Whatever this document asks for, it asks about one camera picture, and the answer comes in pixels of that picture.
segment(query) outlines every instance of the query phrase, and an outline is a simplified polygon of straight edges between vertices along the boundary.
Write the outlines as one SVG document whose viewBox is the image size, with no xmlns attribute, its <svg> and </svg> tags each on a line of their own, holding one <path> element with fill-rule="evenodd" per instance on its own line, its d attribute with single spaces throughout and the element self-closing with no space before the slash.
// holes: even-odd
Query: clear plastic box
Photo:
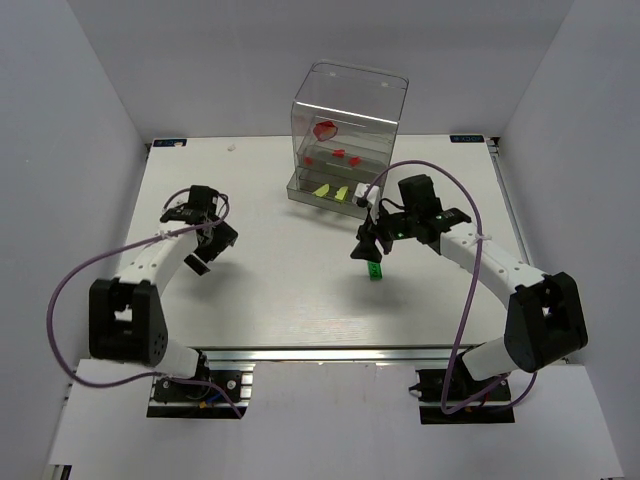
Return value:
<svg viewBox="0 0 640 480">
<path fill-rule="evenodd" d="M 389 166 L 408 86 L 383 70 L 315 63 L 291 109 L 289 199 L 364 218 L 353 193 Z"/>
</svg>

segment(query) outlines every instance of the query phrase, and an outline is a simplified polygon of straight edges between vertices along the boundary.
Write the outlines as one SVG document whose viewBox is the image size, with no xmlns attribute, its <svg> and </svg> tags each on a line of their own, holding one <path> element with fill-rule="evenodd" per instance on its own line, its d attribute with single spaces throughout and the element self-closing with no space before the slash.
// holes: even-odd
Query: cable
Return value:
<svg viewBox="0 0 640 480">
<path fill-rule="evenodd" d="M 177 195 L 179 195 L 183 191 L 184 191 L 184 189 L 180 190 L 179 192 L 176 192 L 175 194 L 173 194 L 170 197 L 170 199 L 169 199 L 169 201 L 167 203 L 169 203 L 171 200 L 173 200 Z M 141 378 L 166 376 L 166 375 L 164 375 L 164 374 L 162 374 L 160 372 L 144 372 L 144 373 L 139 373 L 137 375 L 133 375 L 133 376 L 128 377 L 128 378 L 123 378 L 122 380 L 116 380 L 114 382 L 107 382 L 107 383 L 91 382 L 89 380 L 85 380 L 82 377 L 79 377 L 69 367 L 69 364 L 66 362 L 66 360 L 62 356 L 62 353 L 60 352 L 60 348 L 58 347 L 58 343 L 56 342 L 55 334 L 53 332 L 53 312 L 54 312 L 54 309 L 55 309 L 55 306 L 56 306 L 56 302 L 58 301 L 58 297 L 60 296 L 60 293 L 62 292 L 62 289 L 67 285 L 67 283 L 69 283 L 69 281 L 73 277 L 75 277 L 79 272 L 81 272 L 82 270 L 84 270 L 88 266 L 93 265 L 94 263 L 99 262 L 100 260 L 104 260 L 105 258 L 109 258 L 109 257 L 112 257 L 114 255 L 119 255 L 120 253 L 126 252 L 128 250 L 133 250 L 134 248 L 139 248 L 139 247 L 142 247 L 142 246 L 145 246 L 145 245 L 151 245 L 151 244 L 160 242 L 165 237 L 177 237 L 178 235 L 182 235 L 184 233 L 189 233 L 189 232 L 193 232 L 195 230 L 201 230 L 201 229 L 204 229 L 204 228 L 213 228 L 213 227 L 216 227 L 216 226 L 220 225 L 222 222 L 224 222 L 225 218 L 227 218 L 227 216 L 229 215 L 229 211 L 231 210 L 231 208 L 229 206 L 228 197 L 226 195 L 223 198 L 223 200 L 225 202 L 225 204 L 224 204 L 225 205 L 225 212 L 224 212 L 224 214 L 221 215 L 221 217 L 218 220 L 216 220 L 214 222 L 203 223 L 203 224 L 200 224 L 200 225 L 190 225 L 190 226 L 185 227 L 185 228 L 180 228 L 178 230 L 174 230 L 172 232 L 168 232 L 165 236 L 156 235 L 156 236 L 153 236 L 153 237 L 150 237 L 150 238 L 145 238 L 144 240 L 140 240 L 138 242 L 131 243 L 129 245 L 125 245 L 123 247 L 119 247 L 119 248 L 115 248 L 113 250 L 109 250 L 107 252 L 101 253 L 100 255 L 96 255 L 95 257 L 91 257 L 90 259 L 85 260 L 84 262 L 82 262 L 80 265 L 78 265 L 75 268 L 73 268 L 69 273 L 67 273 L 64 276 L 64 278 L 60 281 L 60 283 L 54 289 L 53 294 L 51 295 L 51 299 L 49 300 L 49 305 L 47 306 L 46 324 L 47 324 L 47 339 L 49 340 L 49 346 L 51 347 L 51 351 L 53 352 L 53 356 L 55 357 L 56 362 L 58 362 L 58 365 L 60 366 L 60 368 L 64 371 L 64 373 L 67 374 L 67 376 L 69 378 L 71 378 L 75 382 L 77 382 L 80 385 L 83 385 L 85 387 L 90 387 L 90 388 L 111 388 L 111 387 L 118 387 L 120 385 L 125 385 L 127 383 L 134 382 L 134 381 L 139 380 Z M 178 379 L 178 378 L 171 378 L 171 381 L 176 382 L 176 383 L 182 383 L 182 384 L 185 384 L 185 385 L 202 385 L 202 386 L 210 387 L 210 388 L 213 388 L 214 390 L 217 390 L 218 392 L 220 392 L 222 397 L 227 401 L 227 403 L 229 403 L 231 405 L 231 408 L 233 408 L 233 410 L 236 413 L 236 415 L 238 416 L 238 418 L 242 418 L 242 414 L 237 409 L 237 407 L 233 404 L 233 402 L 231 401 L 229 396 L 226 394 L 226 392 L 224 390 L 222 390 L 222 388 L 220 388 L 216 384 L 214 384 L 212 382 L 205 382 L 205 381 L 200 381 L 200 380 L 185 380 L 185 379 Z"/>
<path fill-rule="evenodd" d="M 171 204 L 171 202 L 173 202 L 173 199 L 176 198 L 178 195 L 182 195 L 183 193 L 187 193 L 189 190 L 191 190 L 190 187 L 187 188 L 181 188 L 180 190 L 178 190 L 177 192 L 175 192 L 173 195 L 171 195 L 166 202 L 164 202 L 164 205 L 162 206 L 162 210 L 166 210 L 167 208 L 169 208 L 169 205 Z"/>
<path fill-rule="evenodd" d="M 478 241 L 476 243 L 476 245 L 477 245 L 476 246 L 476 258 L 475 258 L 475 261 L 473 263 L 473 273 L 471 274 L 471 284 L 469 285 L 469 293 L 467 293 L 467 300 L 465 301 L 464 309 L 462 310 L 462 317 L 460 318 L 460 325 L 458 326 L 458 331 L 456 332 L 456 337 L 455 337 L 455 340 L 454 340 L 453 345 L 451 347 L 451 355 L 449 356 L 449 363 L 447 364 L 447 370 L 446 370 L 446 373 L 445 373 L 445 376 L 444 376 L 444 382 L 443 382 L 443 387 L 442 387 L 442 396 L 440 397 L 440 409 L 442 410 L 442 413 L 444 413 L 445 415 L 451 415 L 451 414 L 456 413 L 457 411 L 463 409 L 464 407 L 469 405 L 471 402 L 473 402 L 473 401 L 479 399 L 480 397 L 484 396 L 485 394 L 489 393 L 491 390 L 493 390 L 498 385 L 500 385 L 500 382 L 502 382 L 505 378 L 507 378 L 507 375 L 500 375 L 493 382 L 491 382 L 489 385 L 487 385 L 485 388 L 483 388 L 479 392 L 471 395 L 469 398 L 467 398 L 466 400 L 463 400 L 459 404 L 457 404 L 457 405 L 455 405 L 455 406 L 453 406 L 451 408 L 447 408 L 447 398 L 449 397 L 449 388 L 451 386 L 451 377 L 453 376 L 453 366 L 455 364 L 456 356 L 458 354 L 458 349 L 460 348 L 460 344 L 462 343 L 462 335 L 464 334 L 465 327 L 467 326 L 467 320 L 469 319 L 469 312 L 471 310 L 471 303 L 473 302 L 473 297 L 474 297 L 474 295 L 476 293 L 476 287 L 478 286 L 478 279 L 480 277 L 480 262 L 482 260 L 482 242 L 483 242 L 483 240 L 482 240 L 482 235 L 483 235 L 483 233 L 482 233 L 482 218 L 480 217 L 480 211 L 478 209 L 478 205 L 473 200 L 473 198 L 471 197 L 471 194 L 464 187 L 464 185 L 462 185 L 462 183 L 460 183 L 460 181 L 457 178 L 455 178 L 452 174 L 447 172 L 444 168 L 442 168 L 442 167 L 440 167 L 438 165 L 435 165 L 433 163 L 430 163 L 430 162 L 425 162 L 424 160 L 405 160 L 405 161 L 402 161 L 402 162 L 394 163 L 393 165 L 390 165 L 389 167 L 385 168 L 369 184 L 369 187 L 365 191 L 365 193 L 363 195 L 363 198 L 368 198 L 369 197 L 369 193 L 371 192 L 371 189 L 373 188 L 373 186 L 376 185 L 377 183 L 379 183 L 380 180 L 390 170 L 392 170 L 394 168 L 397 168 L 397 167 L 401 167 L 403 165 L 423 165 L 425 167 L 433 168 L 434 170 L 437 170 L 438 172 L 442 173 L 445 177 L 447 177 L 449 180 L 451 180 L 453 183 L 455 183 L 456 186 L 460 189 L 460 191 L 464 194 L 464 196 L 467 198 L 467 201 L 471 205 L 471 209 L 473 210 L 473 214 L 474 214 L 474 216 L 476 218 L 476 226 L 477 226 L 477 230 L 478 230 Z"/>
<path fill-rule="evenodd" d="M 215 402 L 217 399 L 219 399 L 222 395 L 220 395 L 219 393 L 216 393 L 213 397 L 209 397 L 207 398 L 204 403 L 206 403 L 207 405 L 211 405 L 213 402 Z"/>
<path fill-rule="evenodd" d="M 388 198 L 382 198 L 380 200 L 380 205 L 382 205 L 382 202 L 387 202 L 390 205 L 393 205 L 394 207 L 396 207 L 398 210 L 404 210 L 405 209 L 402 205 L 398 205 L 396 202 L 394 202 L 393 200 L 389 200 Z"/>
<path fill-rule="evenodd" d="M 516 405 L 518 405 L 520 402 L 522 402 L 522 400 L 524 400 L 524 398 L 527 395 L 529 395 L 529 392 L 531 392 L 531 390 L 533 389 L 533 385 L 536 383 L 536 378 L 538 378 L 538 372 L 534 372 L 533 375 L 531 375 L 531 380 L 529 380 L 529 385 L 527 385 L 527 388 L 524 389 L 524 392 L 522 392 L 522 394 L 518 398 L 516 398 L 513 402 L 509 403 L 508 405 L 492 408 L 489 410 L 489 412 L 491 413 L 504 412 L 505 410 L 509 410 L 510 408 L 513 408 Z"/>
</svg>

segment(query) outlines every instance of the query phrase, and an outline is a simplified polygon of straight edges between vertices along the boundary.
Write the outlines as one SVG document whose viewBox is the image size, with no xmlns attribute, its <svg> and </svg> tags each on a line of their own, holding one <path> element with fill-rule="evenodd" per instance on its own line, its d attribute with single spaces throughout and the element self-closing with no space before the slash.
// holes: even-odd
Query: white panel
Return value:
<svg viewBox="0 0 640 480">
<path fill-rule="evenodd" d="M 503 139 L 534 262 L 580 287 L 580 358 L 629 478 L 640 477 L 639 45 L 639 2 L 576 1 Z"/>
<path fill-rule="evenodd" d="M 0 2 L 0 408 L 2 478 L 40 478 L 67 379 L 49 353 L 56 282 L 123 239 L 144 147 L 63 0 Z M 86 350 L 91 279 L 72 282 L 56 317 L 74 362 Z"/>
<path fill-rule="evenodd" d="M 145 140 L 285 135 L 311 64 L 411 80 L 401 133 L 499 134 L 572 0 L 71 0 Z"/>
<path fill-rule="evenodd" d="M 88 378 L 140 369 L 82 361 Z M 514 392 L 529 375 L 514 373 Z M 74 480 L 586 480 L 620 467 L 583 367 L 547 367 L 508 425 L 420 425 L 411 365 L 258 364 L 240 420 L 146 418 L 150 379 L 73 387 L 51 462 Z"/>
</svg>

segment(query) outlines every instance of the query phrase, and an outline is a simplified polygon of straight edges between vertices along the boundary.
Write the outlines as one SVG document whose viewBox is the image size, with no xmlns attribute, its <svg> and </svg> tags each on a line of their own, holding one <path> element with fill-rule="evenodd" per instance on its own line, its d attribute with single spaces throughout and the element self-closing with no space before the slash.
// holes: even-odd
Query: green block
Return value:
<svg viewBox="0 0 640 480">
<path fill-rule="evenodd" d="M 382 280 L 382 267 L 379 263 L 367 262 L 370 280 Z"/>
</svg>

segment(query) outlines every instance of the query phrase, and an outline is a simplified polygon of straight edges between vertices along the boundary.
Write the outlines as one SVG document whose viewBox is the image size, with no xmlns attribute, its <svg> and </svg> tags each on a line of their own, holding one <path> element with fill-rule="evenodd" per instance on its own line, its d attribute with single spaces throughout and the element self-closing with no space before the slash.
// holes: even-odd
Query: yellow object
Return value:
<svg viewBox="0 0 640 480">
<path fill-rule="evenodd" d="M 318 190 L 313 192 L 316 197 L 324 197 L 327 193 L 329 193 L 329 184 L 325 183 Z"/>
<path fill-rule="evenodd" d="M 338 193 L 336 193 L 335 199 L 339 202 L 344 202 L 347 198 L 347 192 L 349 191 L 349 187 L 340 187 L 338 189 Z"/>
</svg>

